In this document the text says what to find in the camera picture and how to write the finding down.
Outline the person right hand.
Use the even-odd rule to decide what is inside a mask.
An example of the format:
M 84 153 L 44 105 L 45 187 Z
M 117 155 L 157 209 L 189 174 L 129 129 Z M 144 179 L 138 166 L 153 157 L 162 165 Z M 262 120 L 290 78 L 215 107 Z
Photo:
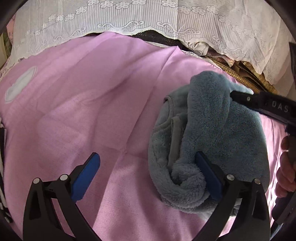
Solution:
M 295 192 L 295 163 L 288 156 L 290 148 L 290 136 L 281 141 L 280 167 L 276 173 L 277 184 L 275 194 L 278 198 L 286 197 L 288 192 Z

